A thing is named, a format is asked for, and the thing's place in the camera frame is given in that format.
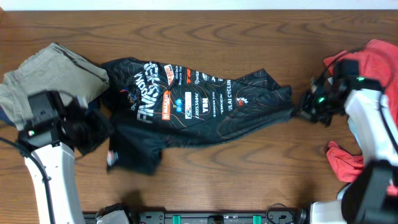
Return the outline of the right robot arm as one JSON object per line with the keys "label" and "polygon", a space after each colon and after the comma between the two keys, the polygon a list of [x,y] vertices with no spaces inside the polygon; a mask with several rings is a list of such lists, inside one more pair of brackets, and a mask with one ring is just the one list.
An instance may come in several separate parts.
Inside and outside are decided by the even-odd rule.
{"label": "right robot arm", "polygon": [[336,114],[347,115],[361,148],[364,170],[338,199],[314,202],[296,217],[296,223],[397,223],[397,197],[387,188],[397,183],[397,127],[388,107],[386,88],[359,74],[356,60],[335,60],[331,87],[325,75],[295,109],[295,116],[329,126]]}

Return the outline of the black cycling jersey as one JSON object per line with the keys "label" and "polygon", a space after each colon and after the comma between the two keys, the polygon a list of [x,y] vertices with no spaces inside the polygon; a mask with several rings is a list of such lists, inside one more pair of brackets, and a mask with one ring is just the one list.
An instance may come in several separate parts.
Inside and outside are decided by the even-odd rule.
{"label": "black cycling jersey", "polygon": [[106,62],[114,133],[107,165],[153,174],[170,147],[234,141],[290,119],[292,89],[264,69],[223,79],[181,65],[121,58]]}

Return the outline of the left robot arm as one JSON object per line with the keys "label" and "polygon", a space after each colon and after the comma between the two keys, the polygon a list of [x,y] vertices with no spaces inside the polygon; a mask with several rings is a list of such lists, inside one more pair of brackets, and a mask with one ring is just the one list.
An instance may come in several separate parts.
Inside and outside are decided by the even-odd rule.
{"label": "left robot arm", "polygon": [[113,132],[109,120],[87,102],[64,91],[46,90],[28,97],[32,117],[17,142],[35,190],[41,223],[84,223],[75,181],[75,151],[93,152]]}

